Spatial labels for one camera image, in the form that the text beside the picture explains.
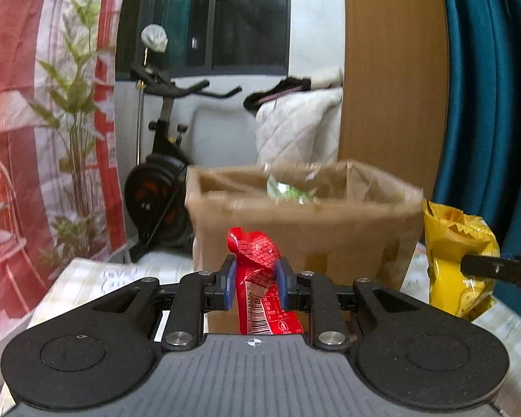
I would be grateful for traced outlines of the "dark window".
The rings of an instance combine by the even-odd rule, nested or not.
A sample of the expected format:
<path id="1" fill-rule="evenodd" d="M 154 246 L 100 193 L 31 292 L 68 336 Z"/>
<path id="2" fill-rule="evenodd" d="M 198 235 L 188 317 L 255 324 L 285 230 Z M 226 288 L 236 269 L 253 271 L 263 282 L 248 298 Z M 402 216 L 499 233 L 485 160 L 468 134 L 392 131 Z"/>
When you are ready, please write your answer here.
<path id="1" fill-rule="evenodd" d="M 149 60 L 174 77 L 288 72 L 291 0 L 122 0 L 117 80 L 143 59 L 150 24 L 164 28 L 168 44 Z"/>

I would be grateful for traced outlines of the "black garment on blanket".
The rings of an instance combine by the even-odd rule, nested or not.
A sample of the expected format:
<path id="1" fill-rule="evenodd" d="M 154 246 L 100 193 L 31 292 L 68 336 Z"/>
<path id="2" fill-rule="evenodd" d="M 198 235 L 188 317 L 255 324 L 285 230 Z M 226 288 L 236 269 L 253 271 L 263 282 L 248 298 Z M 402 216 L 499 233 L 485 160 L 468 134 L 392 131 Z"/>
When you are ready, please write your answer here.
<path id="1" fill-rule="evenodd" d="M 252 113 L 257 113 L 264 103 L 278 99 L 298 91 L 309 91 L 311 79 L 308 77 L 298 78 L 288 76 L 279 81 L 272 89 L 249 94 L 243 101 L 243 107 Z"/>

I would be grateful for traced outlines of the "cardboard box with plastic liner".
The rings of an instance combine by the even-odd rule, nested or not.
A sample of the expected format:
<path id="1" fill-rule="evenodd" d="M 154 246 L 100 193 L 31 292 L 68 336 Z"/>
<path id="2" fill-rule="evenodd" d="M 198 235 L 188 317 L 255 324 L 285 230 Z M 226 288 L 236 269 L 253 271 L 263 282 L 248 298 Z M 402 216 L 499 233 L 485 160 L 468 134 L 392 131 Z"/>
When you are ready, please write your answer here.
<path id="1" fill-rule="evenodd" d="M 318 202 L 270 199 L 266 180 L 317 187 Z M 370 277 L 401 287 L 422 233 L 423 192 L 377 167 L 348 160 L 204 169 L 189 167 L 185 206 L 195 241 L 193 263 L 215 270 L 234 227 L 266 234 L 293 270 L 335 283 Z"/>

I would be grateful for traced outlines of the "white quilted blanket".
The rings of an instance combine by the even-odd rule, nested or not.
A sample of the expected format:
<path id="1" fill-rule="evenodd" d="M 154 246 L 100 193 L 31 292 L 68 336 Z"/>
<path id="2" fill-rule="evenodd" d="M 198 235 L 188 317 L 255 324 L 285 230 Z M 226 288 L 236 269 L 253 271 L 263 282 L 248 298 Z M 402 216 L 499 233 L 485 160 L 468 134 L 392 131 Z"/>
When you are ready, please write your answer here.
<path id="1" fill-rule="evenodd" d="M 339 67 L 311 75 L 309 91 L 298 91 L 264 103 L 256 120 L 257 162 L 333 163 L 338 158 L 342 89 Z"/>

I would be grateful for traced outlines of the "yellow chip bag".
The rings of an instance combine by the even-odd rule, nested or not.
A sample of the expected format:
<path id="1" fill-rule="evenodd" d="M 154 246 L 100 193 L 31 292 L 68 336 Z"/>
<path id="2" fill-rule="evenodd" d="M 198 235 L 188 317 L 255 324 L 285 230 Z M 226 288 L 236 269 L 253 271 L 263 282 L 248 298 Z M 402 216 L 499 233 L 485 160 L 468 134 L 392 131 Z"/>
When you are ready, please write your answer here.
<path id="1" fill-rule="evenodd" d="M 461 261 L 468 254 L 497 257 L 496 237 L 479 215 L 427 199 L 422 212 L 430 305 L 472 321 L 495 304 L 495 280 L 465 276 Z"/>

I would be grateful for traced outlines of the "lamp with white cover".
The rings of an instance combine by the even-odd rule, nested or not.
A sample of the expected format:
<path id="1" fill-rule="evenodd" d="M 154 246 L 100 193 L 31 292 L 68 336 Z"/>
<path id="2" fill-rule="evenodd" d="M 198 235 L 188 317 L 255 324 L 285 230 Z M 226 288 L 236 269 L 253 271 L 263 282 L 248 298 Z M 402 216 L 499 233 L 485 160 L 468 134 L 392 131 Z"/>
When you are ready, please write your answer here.
<path id="1" fill-rule="evenodd" d="M 151 52 L 164 53 L 168 38 L 164 28 L 161 25 L 150 24 L 143 28 L 141 32 L 141 41 L 144 44 L 144 57 L 141 66 L 146 68 L 148 66 L 148 57 Z M 144 118 L 144 80 L 139 79 L 136 82 L 136 89 L 138 90 L 138 105 L 137 105 L 137 122 L 136 122 L 136 156 L 135 163 L 139 165 L 141 162 L 142 149 L 142 129 Z"/>

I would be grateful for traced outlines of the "black exercise bike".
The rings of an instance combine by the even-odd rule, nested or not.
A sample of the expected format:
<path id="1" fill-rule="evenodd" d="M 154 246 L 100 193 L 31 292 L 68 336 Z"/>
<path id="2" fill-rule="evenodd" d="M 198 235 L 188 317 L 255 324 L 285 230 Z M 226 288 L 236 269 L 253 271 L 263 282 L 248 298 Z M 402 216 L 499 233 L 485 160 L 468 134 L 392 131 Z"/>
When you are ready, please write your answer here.
<path id="1" fill-rule="evenodd" d="M 132 66 L 131 79 L 139 89 L 138 122 L 143 120 L 144 96 L 161 97 L 163 106 L 160 117 L 148 125 L 154 133 L 151 153 L 136 159 L 136 166 L 124 184 L 125 206 L 138 234 L 136 244 L 130 248 L 130 257 L 137 262 L 147 253 L 162 248 L 189 253 L 195 234 L 185 207 L 185 181 L 192 162 L 181 149 L 182 137 L 189 126 L 180 123 L 177 137 L 168 137 L 172 108 L 178 99 L 192 95 L 230 99 L 242 87 L 226 93 L 209 92 L 210 82 L 202 80 L 189 88 L 180 88 L 169 73 L 150 65 Z"/>

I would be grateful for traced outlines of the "red printed backdrop cloth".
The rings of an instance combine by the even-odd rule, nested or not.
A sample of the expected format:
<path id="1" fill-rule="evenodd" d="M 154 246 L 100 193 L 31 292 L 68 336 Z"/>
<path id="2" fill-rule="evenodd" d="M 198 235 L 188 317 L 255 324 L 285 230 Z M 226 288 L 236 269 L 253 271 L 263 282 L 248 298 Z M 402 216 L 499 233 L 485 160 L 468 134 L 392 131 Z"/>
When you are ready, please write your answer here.
<path id="1" fill-rule="evenodd" d="M 115 141 L 122 0 L 0 0 L 0 340 L 75 258 L 126 241 Z"/>

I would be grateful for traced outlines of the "wooden panel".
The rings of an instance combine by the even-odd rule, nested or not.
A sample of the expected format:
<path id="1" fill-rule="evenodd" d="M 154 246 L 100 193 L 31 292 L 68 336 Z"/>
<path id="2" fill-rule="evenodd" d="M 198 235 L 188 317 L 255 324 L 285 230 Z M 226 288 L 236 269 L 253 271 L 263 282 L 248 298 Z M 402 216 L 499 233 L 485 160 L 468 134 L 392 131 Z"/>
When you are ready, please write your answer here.
<path id="1" fill-rule="evenodd" d="M 444 0 L 345 0 L 341 159 L 379 167 L 430 197 L 448 91 Z"/>

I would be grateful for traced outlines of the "green rice cracker bag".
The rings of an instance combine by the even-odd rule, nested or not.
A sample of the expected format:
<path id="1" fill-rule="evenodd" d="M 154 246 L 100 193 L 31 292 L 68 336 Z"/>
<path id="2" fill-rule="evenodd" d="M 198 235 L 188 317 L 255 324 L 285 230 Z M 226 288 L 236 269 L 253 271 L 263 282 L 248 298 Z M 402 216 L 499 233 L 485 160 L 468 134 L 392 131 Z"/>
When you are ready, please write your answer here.
<path id="1" fill-rule="evenodd" d="M 268 198 L 282 202 L 306 204 L 319 201 L 316 186 L 299 186 L 280 182 L 273 174 L 269 175 L 266 180 L 266 194 Z"/>

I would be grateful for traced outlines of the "red snack packet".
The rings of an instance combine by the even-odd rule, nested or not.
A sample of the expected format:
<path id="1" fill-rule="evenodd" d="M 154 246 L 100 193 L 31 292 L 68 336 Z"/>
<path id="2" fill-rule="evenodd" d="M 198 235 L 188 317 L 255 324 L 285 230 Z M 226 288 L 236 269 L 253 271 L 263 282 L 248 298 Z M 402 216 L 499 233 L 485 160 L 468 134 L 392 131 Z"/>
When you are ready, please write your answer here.
<path id="1" fill-rule="evenodd" d="M 276 285 L 276 262 L 280 252 L 261 231 L 235 227 L 226 238 L 237 261 L 236 297 L 242 335 L 301 334 L 303 326 L 295 312 L 281 308 Z"/>

